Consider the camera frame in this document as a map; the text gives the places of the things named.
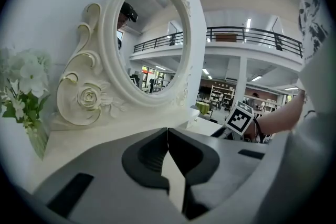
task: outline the ornate mirror frame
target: ornate mirror frame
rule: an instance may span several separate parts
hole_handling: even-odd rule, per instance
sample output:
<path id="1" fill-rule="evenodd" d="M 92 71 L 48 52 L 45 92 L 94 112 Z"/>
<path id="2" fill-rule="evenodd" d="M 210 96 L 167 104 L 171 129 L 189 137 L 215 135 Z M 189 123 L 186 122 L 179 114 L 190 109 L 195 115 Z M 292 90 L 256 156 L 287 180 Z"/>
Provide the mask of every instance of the ornate mirror frame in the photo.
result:
<path id="1" fill-rule="evenodd" d="M 189 2 L 187 0 L 171 0 L 177 9 L 183 26 L 184 38 L 181 62 L 172 83 L 169 84 L 167 89 L 160 91 L 158 94 L 149 95 L 137 88 L 134 83 L 131 83 L 120 60 L 116 31 L 111 31 L 111 29 L 117 29 L 118 15 L 124 1 L 109 0 L 99 20 L 99 25 L 102 26 L 98 30 L 99 50 L 104 69 L 112 83 L 128 100 L 142 106 L 161 105 L 176 96 L 177 91 L 183 87 L 185 76 L 189 72 L 191 55 Z"/>
<path id="2" fill-rule="evenodd" d="M 183 53 L 172 83 L 157 94 L 146 94 L 137 88 L 122 65 L 117 21 L 124 1 L 93 3 L 83 11 L 85 22 L 78 26 L 79 44 L 61 75 L 56 94 L 58 112 L 67 124 L 88 126 L 98 119 L 103 120 L 100 124 L 110 124 L 110 117 L 116 118 L 130 107 L 129 113 L 139 107 L 156 109 L 163 104 L 174 106 L 175 102 L 177 106 L 184 105 L 192 49 L 196 49 L 191 46 L 189 1 L 171 0 L 183 26 Z"/>

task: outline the black strap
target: black strap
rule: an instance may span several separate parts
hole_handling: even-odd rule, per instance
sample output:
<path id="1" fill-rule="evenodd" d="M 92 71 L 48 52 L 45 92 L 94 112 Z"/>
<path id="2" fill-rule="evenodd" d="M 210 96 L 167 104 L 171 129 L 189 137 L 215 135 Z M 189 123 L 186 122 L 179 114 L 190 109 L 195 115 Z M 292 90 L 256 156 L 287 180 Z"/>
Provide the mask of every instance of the black strap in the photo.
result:
<path id="1" fill-rule="evenodd" d="M 264 136 L 263 132 L 261 131 L 260 125 L 259 125 L 259 123 L 258 123 L 258 121 L 257 121 L 257 119 L 255 117 L 253 118 L 253 121 L 256 124 L 256 127 L 258 129 L 257 135 L 259 135 L 260 143 L 262 144 L 262 142 L 264 141 L 265 136 Z"/>

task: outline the glass window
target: glass window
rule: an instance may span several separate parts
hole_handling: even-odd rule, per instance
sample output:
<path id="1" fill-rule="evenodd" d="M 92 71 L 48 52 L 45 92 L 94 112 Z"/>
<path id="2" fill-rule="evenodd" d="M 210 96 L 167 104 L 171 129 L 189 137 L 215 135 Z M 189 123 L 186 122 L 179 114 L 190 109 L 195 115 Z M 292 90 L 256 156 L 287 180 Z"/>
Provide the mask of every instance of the glass window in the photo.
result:
<path id="1" fill-rule="evenodd" d="M 121 40 L 124 33 L 117 30 L 117 37 Z"/>
<path id="2" fill-rule="evenodd" d="M 287 96 L 286 103 L 288 103 L 288 102 L 291 101 L 291 100 L 292 100 L 292 96 L 291 96 L 291 95 L 288 95 L 288 96 Z"/>

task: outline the artificial flower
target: artificial flower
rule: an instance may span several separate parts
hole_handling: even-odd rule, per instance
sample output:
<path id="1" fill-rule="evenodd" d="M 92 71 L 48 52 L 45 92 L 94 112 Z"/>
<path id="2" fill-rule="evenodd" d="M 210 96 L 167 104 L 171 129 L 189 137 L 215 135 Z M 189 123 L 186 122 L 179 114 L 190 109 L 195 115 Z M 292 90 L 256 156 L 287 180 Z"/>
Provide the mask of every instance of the artificial flower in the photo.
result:
<path id="1" fill-rule="evenodd" d="M 12 100 L 13 107 L 15 108 L 15 116 L 19 120 L 24 117 L 23 109 L 25 108 L 25 104 L 22 102 L 22 100 Z"/>
<path id="2" fill-rule="evenodd" d="M 37 61 L 43 66 L 44 72 L 48 73 L 51 67 L 51 57 L 48 53 L 41 50 L 30 50 L 30 52 L 37 57 Z"/>
<path id="3" fill-rule="evenodd" d="M 20 75 L 19 87 L 24 94 L 31 91 L 38 98 L 43 95 L 48 81 L 42 65 L 37 61 L 28 61 L 21 67 Z"/>
<path id="4" fill-rule="evenodd" d="M 38 63 L 37 57 L 31 54 L 29 50 L 21 51 L 9 57 L 8 77 L 11 81 L 16 81 L 21 78 L 20 71 L 26 63 Z"/>

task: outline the white wall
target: white wall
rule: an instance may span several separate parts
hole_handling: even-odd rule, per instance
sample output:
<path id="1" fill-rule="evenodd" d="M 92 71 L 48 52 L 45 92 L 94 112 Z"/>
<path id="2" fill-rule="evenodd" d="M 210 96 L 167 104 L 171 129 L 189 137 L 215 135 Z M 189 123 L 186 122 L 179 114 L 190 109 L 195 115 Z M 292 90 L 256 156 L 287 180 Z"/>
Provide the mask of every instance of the white wall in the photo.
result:
<path id="1" fill-rule="evenodd" d="M 302 33 L 299 29 L 299 24 L 296 22 L 291 22 L 289 20 L 286 20 L 284 18 L 281 18 L 281 25 L 283 34 L 285 36 L 291 37 L 299 42 L 302 42 Z"/>
<path id="2" fill-rule="evenodd" d="M 188 101 L 193 103 L 201 78 L 205 44 L 200 40 L 205 39 L 205 23 L 200 1 L 189 1 L 192 6 L 193 46 L 197 51 L 191 57 L 193 69 L 188 84 Z M 57 78 L 62 71 L 62 68 L 57 67 L 66 64 L 78 43 L 76 30 L 81 22 L 82 11 L 93 2 L 103 3 L 104 0 L 10 0 L 4 9 L 6 12 L 3 14 L 0 28 L 2 46 L 14 44 L 17 51 L 32 47 L 46 50 L 52 55 L 56 64 L 55 73 L 52 75 Z M 53 83 L 51 88 L 54 89 L 56 85 Z M 18 151 L 25 153 L 20 158 L 6 156 L 7 165 L 17 171 L 15 175 L 13 174 L 13 180 L 25 187 L 24 182 L 29 168 L 22 167 L 29 167 L 32 156 L 26 134 L 23 129 L 17 130 L 15 123 L 7 119 L 1 119 L 1 127 L 2 150 L 4 147 L 9 147 L 3 153 Z"/>
<path id="3" fill-rule="evenodd" d="M 119 52 L 126 71 L 131 68 L 130 55 L 134 53 L 134 46 L 139 44 L 139 37 L 140 35 L 125 30 L 123 31 L 121 39 L 122 46 Z"/>
<path id="4" fill-rule="evenodd" d="M 140 37 L 139 37 L 139 43 L 143 43 L 149 40 L 152 40 L 154 38 L 158 38 L 158 37 L 162 37 L 167 35 L 167 31 L 168 31 L 168 22 L 156 26 L 146 32 L 144 32 Z"/>

